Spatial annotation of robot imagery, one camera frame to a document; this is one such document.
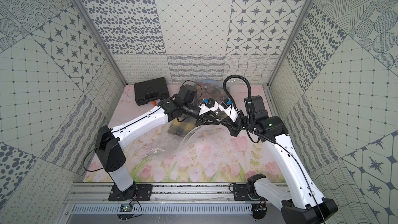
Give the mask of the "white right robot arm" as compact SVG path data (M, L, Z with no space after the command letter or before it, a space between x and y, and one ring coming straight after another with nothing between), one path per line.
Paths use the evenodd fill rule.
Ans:
M288 189L280 188L263 174L256 174L246 184L229 185L236 201L269 202L281 211L287 224L322 224L338 211L335 201L326 198L306 172L279 117L241 117L240 124L241 129L257 136L269 149Z

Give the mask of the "red plaid shirt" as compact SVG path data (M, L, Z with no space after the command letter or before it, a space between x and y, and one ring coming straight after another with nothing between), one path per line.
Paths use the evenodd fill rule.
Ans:
M200 100L204 98L212 98L217 102L221 102L227 97L221 82L199 83L199 85L195 84L194 86L198 90L198 98Z

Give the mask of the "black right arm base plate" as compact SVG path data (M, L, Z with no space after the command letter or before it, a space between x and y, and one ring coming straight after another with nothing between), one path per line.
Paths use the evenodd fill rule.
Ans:
M258 201L259 198L253 198L249 194L249 190L246 184L242 183L230 183L228 186L229 191L233 194L235 201Z

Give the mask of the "yellow plaid shirt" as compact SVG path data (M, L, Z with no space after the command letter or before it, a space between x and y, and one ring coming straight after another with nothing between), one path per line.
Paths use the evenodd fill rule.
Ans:
M188 118L182 122L173 120L167 133L184 138L190 131L196 128L196 123L197 120L194 118Z

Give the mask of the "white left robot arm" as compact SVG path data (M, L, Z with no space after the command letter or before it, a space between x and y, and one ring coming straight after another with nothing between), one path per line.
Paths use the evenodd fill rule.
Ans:
M217 103L213 99L205 99L200 105L166 99L131 121L113 128L107 125L101 127L97 132L94 152L120 192L134 190L135 185L126 167L124 149L146 133L182 115L194 118L197 126L221 124L229 128L233 135L240 131L241 114L237 107L230 100Z

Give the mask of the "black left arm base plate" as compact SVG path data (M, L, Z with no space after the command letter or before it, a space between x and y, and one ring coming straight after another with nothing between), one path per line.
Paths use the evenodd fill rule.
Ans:
M134 183L127 190L121 191L116 184L112 186L109 194L109 201L127 201L127 200L138 200L138 201L150 201L152 195L153 185L152 184L136 184Z

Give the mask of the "clear plastic vacuum bag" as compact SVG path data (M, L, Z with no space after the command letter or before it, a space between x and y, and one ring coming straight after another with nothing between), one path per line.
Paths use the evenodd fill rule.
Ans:
M222 82L214 80L202 80L195 87L202 87L204 90L203 97L211 97L216 101L222 101L227 98ZM164 124L148 133L153 135L148 138L150 142L149 156L155 159L165 159L173 156L179 150L191 145L195 140L201 139L206 135L213 135L218 128L205 128L202 125L197 127L196 120L187 115L183 115L183 120L173 120Z

